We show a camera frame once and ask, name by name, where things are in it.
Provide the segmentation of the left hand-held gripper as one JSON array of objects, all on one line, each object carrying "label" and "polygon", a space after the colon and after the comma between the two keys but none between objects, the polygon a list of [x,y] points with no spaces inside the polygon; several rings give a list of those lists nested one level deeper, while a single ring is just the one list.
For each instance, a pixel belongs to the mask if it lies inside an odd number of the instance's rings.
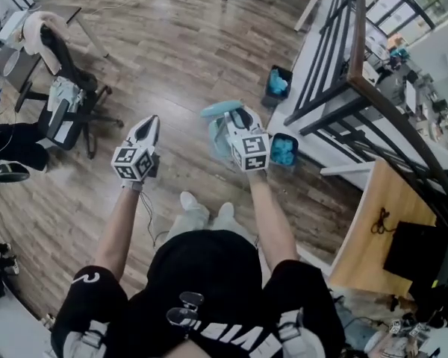
[{"label": "left hand-held gripper", "polygon": [[161,128],[158,116],[149,116],[138,122],[121,146],[116,147],[111,166],[123,180],[144,182],[158,175],[159,156],[156,144]]}]

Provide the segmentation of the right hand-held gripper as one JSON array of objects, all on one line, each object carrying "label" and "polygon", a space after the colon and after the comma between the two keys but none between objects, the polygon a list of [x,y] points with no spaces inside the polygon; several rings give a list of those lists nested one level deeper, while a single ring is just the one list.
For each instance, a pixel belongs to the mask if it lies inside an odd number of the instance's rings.
[{"label": "right hand-held gripper", "polygon": [[251,108],[243,106],[240,109],[243,131],[239,131],[236,126],[236,117],[236,110],[224,115],[230,164],[242,172],[266,170],[270,162],[270,137],[262,127],[260,116]]}]

